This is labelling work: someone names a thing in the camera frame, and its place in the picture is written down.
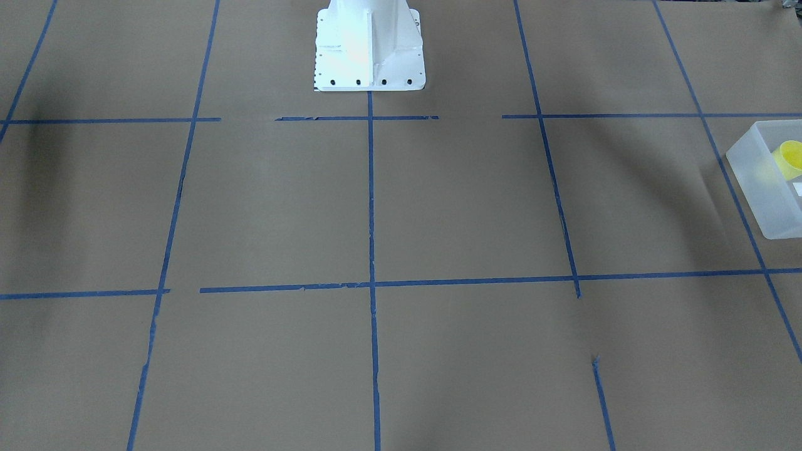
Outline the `yellow plastic cup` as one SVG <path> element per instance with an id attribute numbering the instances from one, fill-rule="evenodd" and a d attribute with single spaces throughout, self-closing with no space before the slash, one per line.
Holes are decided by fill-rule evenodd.
<path id="1" fill-rule="evenodd" d="M 780 143 L 771 156 L 786 182 L 801 177 L 802 143 L 798 140 L 787 140 Z"/>

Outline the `translucent white plastic bin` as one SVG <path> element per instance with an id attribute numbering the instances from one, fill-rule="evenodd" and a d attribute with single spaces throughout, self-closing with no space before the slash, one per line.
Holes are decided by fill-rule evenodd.
<path id="1" fill-rule="evenodd" d="M 756 121 L 726 152 L 740 189 L 766 239 L 801 236 L 800 171 L 780 165 L 773 152 L 800 141 L 801 121 Z"/>

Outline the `white pedestal column base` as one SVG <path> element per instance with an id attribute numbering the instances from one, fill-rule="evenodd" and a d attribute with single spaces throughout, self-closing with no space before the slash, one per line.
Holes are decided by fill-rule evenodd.
<path id="1" fill-rule="evenodd" d="M 420 14 L 407 1 L 331 1 L 316 26 L 315 91 L 425 88 Z"/>

